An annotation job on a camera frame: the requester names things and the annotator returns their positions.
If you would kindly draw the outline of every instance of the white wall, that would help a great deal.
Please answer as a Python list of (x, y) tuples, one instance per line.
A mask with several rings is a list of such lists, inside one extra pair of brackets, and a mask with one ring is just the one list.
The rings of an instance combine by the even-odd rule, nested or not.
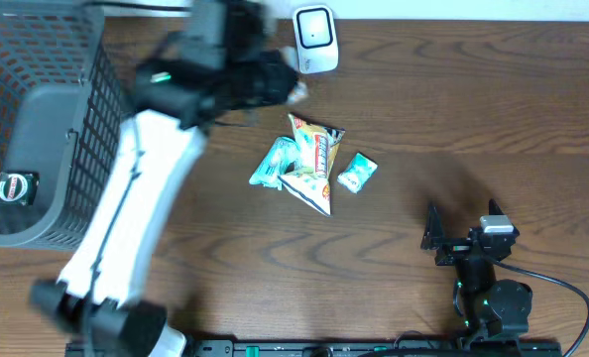
[[(119, 0), (186, 6), (190, 0)], [(326, 4), (339, 19), (589, 21), (589, 0), (265, 0), (278, 17), (302, 5)], [(106, 14), (177, 16), (177, 13), (107, 9)]]

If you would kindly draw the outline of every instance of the wooden table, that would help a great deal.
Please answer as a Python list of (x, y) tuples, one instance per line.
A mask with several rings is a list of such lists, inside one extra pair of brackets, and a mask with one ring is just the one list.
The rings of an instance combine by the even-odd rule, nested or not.
[[(180, 20), (112, 19), (119, 75)], [(325, 218), (285, 191), (249, 186), (288, 108), (218, 128), (177, 198), (147, 298), (185, 331), (239, 338), (394, 338), (459, 327), (454, 269), (419, 250), (426, 203), (464, 235), (496, 197), (522, 232), (507, 260), (589, 295), (589, 24), (338, 21), (340, 67), (306, 78), (296, 110), (347, 129)], [(277, 43), (292, 44), (290, 23)], [(231, 115), (224, 120), (241, 121)], [(380, 166), (359, 194), (336, 183), (356, 152)], [(32, 281), (69, 254), (0, 249), (0, 356), (60, 356), (66, 341), (27, 306)], [(567, 349), (583, 301), (534, 291), (528, 337)], [(579, 356), (589, 356), (589, 335)]]

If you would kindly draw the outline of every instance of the gray plastic basket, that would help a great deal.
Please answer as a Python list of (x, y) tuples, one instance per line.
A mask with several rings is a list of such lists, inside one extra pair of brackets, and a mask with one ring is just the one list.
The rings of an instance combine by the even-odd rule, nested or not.
[(39, 175), (31, 206), (0, 204), (0, 246), (72, 250), (116, 154), (120, 85), (102, 11), (0, 0), (0, 173)]

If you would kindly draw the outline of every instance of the green and black package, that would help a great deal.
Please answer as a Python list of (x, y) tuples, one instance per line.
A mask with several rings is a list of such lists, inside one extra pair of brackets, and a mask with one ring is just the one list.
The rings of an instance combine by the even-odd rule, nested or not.
[(0, 174), (0, 204), (31, 205), (39, 179), (28, 173)]

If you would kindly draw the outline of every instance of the light blue wrapper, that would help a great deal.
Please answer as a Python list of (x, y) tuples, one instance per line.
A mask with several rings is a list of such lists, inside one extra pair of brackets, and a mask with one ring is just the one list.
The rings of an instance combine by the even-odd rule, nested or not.
[(264, 187), (282, 190), (279, 176), (286, 173), (288, 166), (300, 156), (298, 145), (291, 138), (277, 138), (275, 144), (255, 173), (248, 180), (249, 184), (262, 184)]
[(352, 193), (358, 193), (377, 168), (376, 163), (357, 153), (347, 170), (338, 176), (338, 181)]

